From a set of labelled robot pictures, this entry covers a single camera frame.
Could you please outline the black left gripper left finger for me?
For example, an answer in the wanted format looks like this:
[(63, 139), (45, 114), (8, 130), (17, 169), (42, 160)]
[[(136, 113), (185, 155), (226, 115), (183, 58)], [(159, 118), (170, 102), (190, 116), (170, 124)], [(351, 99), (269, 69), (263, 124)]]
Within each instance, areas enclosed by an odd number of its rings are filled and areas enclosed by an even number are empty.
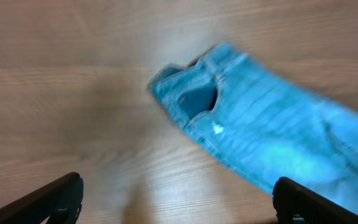
[(70, 172), (0, 208), (0, 224), (75, 224), (83, 200), (83, 179)]

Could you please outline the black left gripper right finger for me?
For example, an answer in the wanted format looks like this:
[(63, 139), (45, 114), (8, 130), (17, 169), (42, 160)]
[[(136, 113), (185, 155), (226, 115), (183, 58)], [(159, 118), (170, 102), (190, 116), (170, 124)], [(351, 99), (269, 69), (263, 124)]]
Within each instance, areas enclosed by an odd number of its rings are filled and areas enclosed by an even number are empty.
[(273, 207), (279, 224), (358, 223), (358, 215), (287, 177), (274, 185)]

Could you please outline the light blue denim jeans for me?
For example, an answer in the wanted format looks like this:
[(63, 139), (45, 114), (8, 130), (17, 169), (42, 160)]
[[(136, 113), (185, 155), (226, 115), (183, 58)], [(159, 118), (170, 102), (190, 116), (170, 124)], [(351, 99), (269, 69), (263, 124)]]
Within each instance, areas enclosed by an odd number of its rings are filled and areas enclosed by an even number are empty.
[(150, 90), (219, 162), (272, 193), (288, 177), (358, 215), (358, 112), (296, 86), (222, 43), (168, 65)]

